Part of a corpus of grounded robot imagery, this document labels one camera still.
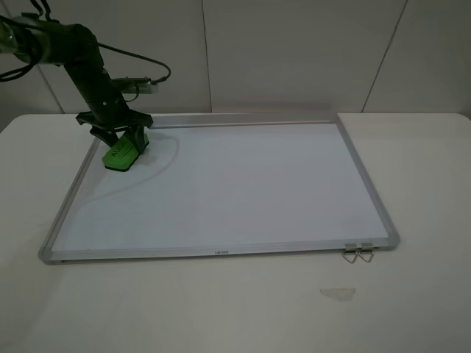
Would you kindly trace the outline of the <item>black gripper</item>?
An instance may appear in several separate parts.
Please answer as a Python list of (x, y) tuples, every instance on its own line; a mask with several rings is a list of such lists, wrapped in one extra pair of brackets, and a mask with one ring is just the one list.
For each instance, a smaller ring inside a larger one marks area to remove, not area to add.
[(91, 125), (92, 136), (113, 147), (118, 142), (118, 135), (111, 130), (128, 127), (124, 135), (137, 153), (143, 154), (146, 149), (144, 127), (153, 125), (151, 115), (131, 110), (122, 97), (110, 101), (87, 101), (87, 105), (90, 111), (79, 113), (76, 120), (80, 125)]

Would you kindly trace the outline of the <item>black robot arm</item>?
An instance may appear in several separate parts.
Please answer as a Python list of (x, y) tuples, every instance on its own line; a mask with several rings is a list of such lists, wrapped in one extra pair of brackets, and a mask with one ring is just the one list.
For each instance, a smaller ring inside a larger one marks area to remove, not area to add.
[(2, 82), (18, 79), (36, 65), (62, 66), (89, 108), (77, 115), (78, 124), (90, 125), (90, 134), (108, 146), (115, 145), (117, 134), (123, 132), (138, 153), (144, 152), (144, 130), (152, 126), (153, 119), (129, 108), (105, 70), (98, 41), (87, 27), (44, 21), (26, 13), (15, 18), (2, 16), (1, 51), (25, 63), (3, 73)]

